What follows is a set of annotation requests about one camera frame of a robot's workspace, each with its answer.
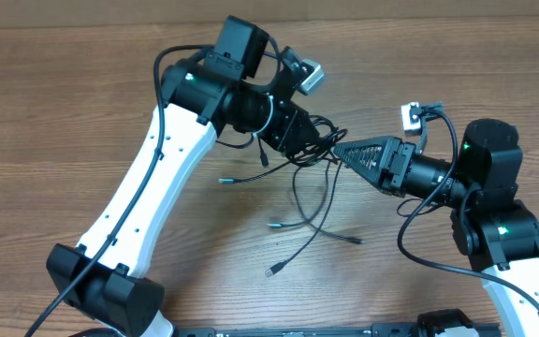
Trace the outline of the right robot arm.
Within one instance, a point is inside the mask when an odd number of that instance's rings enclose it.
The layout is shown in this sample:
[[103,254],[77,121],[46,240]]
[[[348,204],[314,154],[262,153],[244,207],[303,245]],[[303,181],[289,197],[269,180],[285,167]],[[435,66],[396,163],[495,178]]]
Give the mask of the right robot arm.
[[470,261],[467,269],[401,253],[440,271],[476,277],[494,303],[509,336],[539,336],[539,222],[516,197],[523,152],[517,129],[503,121],[470,122],[452,139],[449,162],[423,154],[397,137],[350,141],[335,154],[380,192],[420,199],[402,224],[407,229],[430,204],[450,208],[453,239]]

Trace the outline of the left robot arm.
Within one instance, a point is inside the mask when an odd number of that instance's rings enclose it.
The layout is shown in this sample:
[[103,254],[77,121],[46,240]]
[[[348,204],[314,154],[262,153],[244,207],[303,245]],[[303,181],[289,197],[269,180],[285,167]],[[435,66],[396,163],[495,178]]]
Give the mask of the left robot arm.
[[176,200],[226,126],[265,141],[289,161],[319,140],[294,103],[324,78],[258,26],[228,17],[212,45],[182,45],[155,63],[156,107],[138,154],[93,225],[73,246],[55,245],[46,268],[57,300],[98,321],[100,336],[170,336],[164,288],[149,280],[154,247]]

